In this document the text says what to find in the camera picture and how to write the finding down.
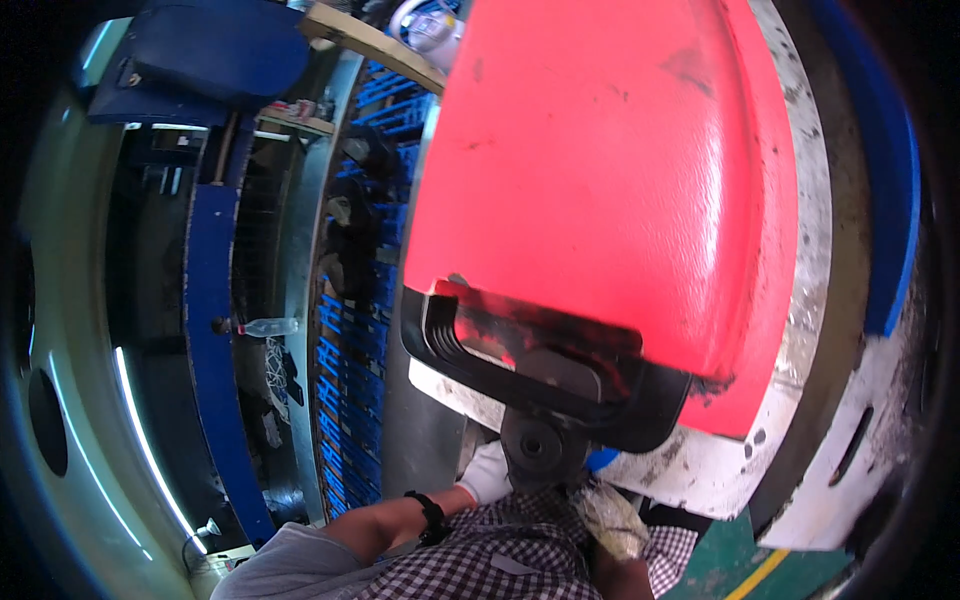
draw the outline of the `forearm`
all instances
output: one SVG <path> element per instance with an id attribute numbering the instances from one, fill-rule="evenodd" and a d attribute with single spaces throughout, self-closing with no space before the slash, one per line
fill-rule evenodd
<path id="1" fill-rule="evenodd" d="M 427 497 L 436 502 L 446 516 L 475 506 L 469 493 L 458 486 L 429 493 Z M 369 565 L 387 550 L 414 540 L 425 528 L 421 504 L 414 498 L 397 498 L 348 511 L 328 523 L 324 531 L 356 553 L 364 565 Z"/>

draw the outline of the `gray t-shirt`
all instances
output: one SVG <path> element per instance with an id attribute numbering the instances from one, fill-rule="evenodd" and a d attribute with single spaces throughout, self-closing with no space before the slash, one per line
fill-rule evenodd
<path id="1" fill-rule="evenodd" d="M 210 600 L 347 600 L 391 562 L 361 568 L 360 559 L 323 530 L 285 523 L 217 585 Z"/>

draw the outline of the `wooden board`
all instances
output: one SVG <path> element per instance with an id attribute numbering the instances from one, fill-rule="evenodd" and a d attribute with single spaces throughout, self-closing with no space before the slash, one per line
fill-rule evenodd
<path id="1" fill-rule="evenodd" d="M 323 135 L 332 135 L 333 130 L 335 129 L 333 123 L 330 123 L 329 121 L 324 121 L 323 119 L 318 119 L 317 117 L 309 117 L 301 121 L 299 119 L 290 117 L 283 109 L 274 107 L 266 107 L 260 110 L 260 113 L 257 114 L 257 118 L 263 121 L 269 121 L 271 123 L 293 127 L 305 132 Z"/>
<path id="2" fill-rule="evenodd" d="M 300 22 L 300 30 L 307 38 L 323 37 L 376 60 L 435 94 L 444 93 L 446 75 L 410 48 L 349 14 L 318 2 Z"/>

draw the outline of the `yellow floor stripe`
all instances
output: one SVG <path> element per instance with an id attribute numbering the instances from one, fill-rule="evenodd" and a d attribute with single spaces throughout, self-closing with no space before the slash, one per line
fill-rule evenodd
<path id="1" fill-rule="evenodd" d="M 766 561 L 763 561 L 763 564 L 756 568 L 750 577 L 743 580 L 743 583 L 740 584 L 734 591 L 730 592 L 726 598 L 723 600 L 743 600 L 747 597 L 747 594 L 756 588 L 761 581 L 766 579 L 777 565 L 783 562 L 783 559 L 786 558 L 786 555 L 790 554 L 789 550 L 777 550 L 773 554 L 767 557 Z"/>

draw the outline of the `metal slot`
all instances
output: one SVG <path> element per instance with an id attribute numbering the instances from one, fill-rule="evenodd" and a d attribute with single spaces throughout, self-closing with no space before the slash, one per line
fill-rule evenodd
<path id="1" fill-rule="evenodd" d="M 830 477 L 828 483 L 829 487 L 833 487 L 840 483 L 840 480 L 843 479 L 843 476 L 847 474 L 847 469 L 850 468 L 851 463 L 853 462 L 853 456 L 856 455 L 856 450 L 860 447 L 860 443 L 863 442 L 864 436 L 867 435 L 867 427 L 870 426 L 870 421 L 874 418 L 874 407 L 868 406 L 863 409 L 863 415 L 860 417 L 860 422 L 856 425 L 856 430 L 853 431 L 853 437 L 850 440 L 850 444 L 847 446 L 847 451 L 844 452 L 843 458 L 840 460 L 840 465 L 837 466 L 837 470 L 833 472 L 833 475 Z"/>

